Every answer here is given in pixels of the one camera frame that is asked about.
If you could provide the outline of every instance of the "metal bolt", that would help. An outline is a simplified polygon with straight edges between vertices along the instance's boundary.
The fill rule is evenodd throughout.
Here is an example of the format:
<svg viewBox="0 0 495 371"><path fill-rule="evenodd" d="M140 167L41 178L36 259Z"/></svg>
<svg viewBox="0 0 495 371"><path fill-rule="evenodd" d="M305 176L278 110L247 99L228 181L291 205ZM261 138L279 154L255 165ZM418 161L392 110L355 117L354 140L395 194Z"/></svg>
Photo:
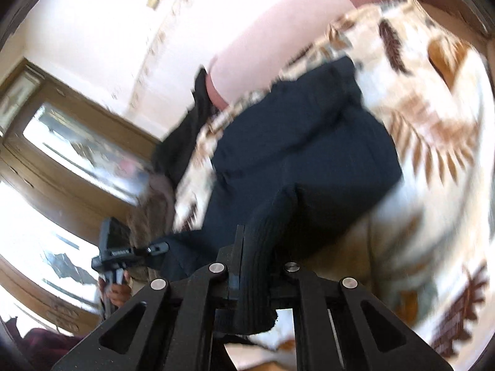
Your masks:
<svg viewBox="0 0 495 371"><path fill-rule="evenodd" d="M357 287L357 280L352 277L346 277L342 281L343 287L347 287L348 289L354 289Z"/></svg>
<svg viewBox="0 0 495 371"><path fill-rule="evenodd" d="M225 269L224 264L220 264L219 262L215 262L214 264L211 264L210 267L210 272L213 272L214 274L219 274L220 272L223 272Z"/></svg>
<svg viewBox="0 0 495 371"><path fill-rule="evenodd" d="M287 272L297 272L300 268L299 264L297 264L296 262L287 262L285 264L285 270Z"/></svg>
<svg viewBox="0 0 495 371"><path fill-rule="evenodd" d="M155 279L154 281L152 281L151 286L153 290L161 290L164 289L165 286L167 286L167 282L163 279Z"/></svg>

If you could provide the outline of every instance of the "floral blanket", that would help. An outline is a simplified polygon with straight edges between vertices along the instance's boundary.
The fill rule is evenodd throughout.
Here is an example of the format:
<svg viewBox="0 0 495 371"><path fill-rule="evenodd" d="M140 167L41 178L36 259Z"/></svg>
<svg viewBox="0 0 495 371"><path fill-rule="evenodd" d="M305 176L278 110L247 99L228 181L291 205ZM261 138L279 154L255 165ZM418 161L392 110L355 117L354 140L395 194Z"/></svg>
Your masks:
<svg viewBox="0 0 495 371"><path fill-rule="evenodd" d="M355 63L363 105L394 139L403 180L305 265L329 279L355 277L439 353L452 356L452 343L471 333L464 320L477 318L490 265L495 115L483 60L407 0L349 12L279 78L296 79L343 55ZM247 95L200 133L178 189L175 230L201 227L216 142L262 97Z"/></svg>

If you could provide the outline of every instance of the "person's hand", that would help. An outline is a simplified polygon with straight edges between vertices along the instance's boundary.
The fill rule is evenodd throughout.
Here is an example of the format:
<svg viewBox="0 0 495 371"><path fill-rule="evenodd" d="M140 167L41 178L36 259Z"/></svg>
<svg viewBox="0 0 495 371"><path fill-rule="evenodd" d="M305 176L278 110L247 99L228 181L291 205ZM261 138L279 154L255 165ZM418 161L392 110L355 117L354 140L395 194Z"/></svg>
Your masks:
<svg viewBox="0 0 495 371"><path fill-rule="evenodd" d="M124 277L127 283L129 283L131 279L129 272L125 271ZM98 287L100 288L101 296L106 295L110 299L110 302L118 308L122 307L132 297L131 288L128 284L113 284L106 288L105 281L99 278Z"/></svg>

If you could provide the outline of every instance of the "black garment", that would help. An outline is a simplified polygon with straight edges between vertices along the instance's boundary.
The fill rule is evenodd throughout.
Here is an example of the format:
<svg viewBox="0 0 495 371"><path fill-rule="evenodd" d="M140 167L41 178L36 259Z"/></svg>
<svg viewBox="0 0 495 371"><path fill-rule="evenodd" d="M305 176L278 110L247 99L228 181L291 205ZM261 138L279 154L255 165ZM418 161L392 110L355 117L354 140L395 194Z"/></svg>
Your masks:
<svg viewBox="0 0 495 371"><path fill-rule="evenodd" d="M341 236L398 182L394 143L362 108L354 71L343 58L280 82L229 125L212 160L217 182L202 229L164 238L181 244L170 251L183 271L213 262L234 242L237 225L287 188L297 191L298 204L280 240L298 260ZM261 324L268 328L266 319ZM261 332L259 326L248 320L236 333Z"/></svg>
<svg viewBox="0 0 495 371"><path fill-rule="evenodd" d="M186 172L196 138L206 120L217 112L206 92L206 70L200 69L196 76L195 90L192 91L195 104L179 126L164 141L157 144L152 155L153 171L165 174L174 190Z"/></svg>

